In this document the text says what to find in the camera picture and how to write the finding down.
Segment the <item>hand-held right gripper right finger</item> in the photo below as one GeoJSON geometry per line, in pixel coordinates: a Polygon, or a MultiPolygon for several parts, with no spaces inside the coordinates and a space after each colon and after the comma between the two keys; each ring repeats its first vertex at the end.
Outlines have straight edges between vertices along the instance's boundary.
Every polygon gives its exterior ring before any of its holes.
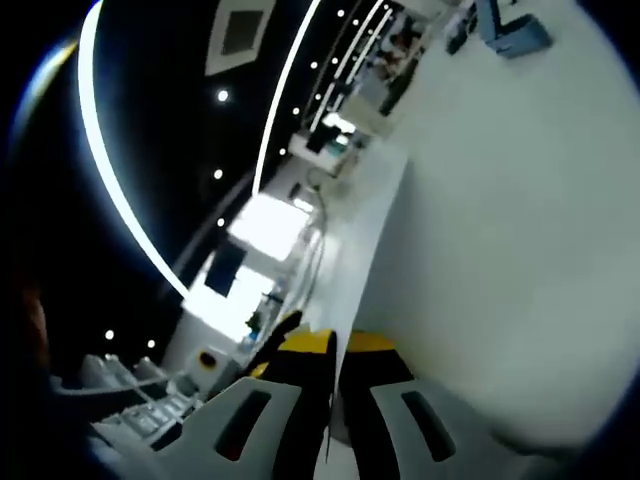
{"type": "Polygon", "coordinates": [[[528,461],[470,405],[418,379],[379,334],[352,334],[339,391],[363,479],[521,479],[528,461]]]}

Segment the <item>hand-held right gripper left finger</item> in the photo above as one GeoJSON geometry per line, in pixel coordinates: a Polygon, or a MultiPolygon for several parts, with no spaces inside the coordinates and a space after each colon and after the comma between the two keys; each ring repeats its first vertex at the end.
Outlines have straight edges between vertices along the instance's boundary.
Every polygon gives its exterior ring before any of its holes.
{"type": "Polygon", "coordinates": [[[187,417],[157,455],[171,479],[310,479],[330,417],[330,330],[287,338],[261,376],[243,377],[187,417]]]}

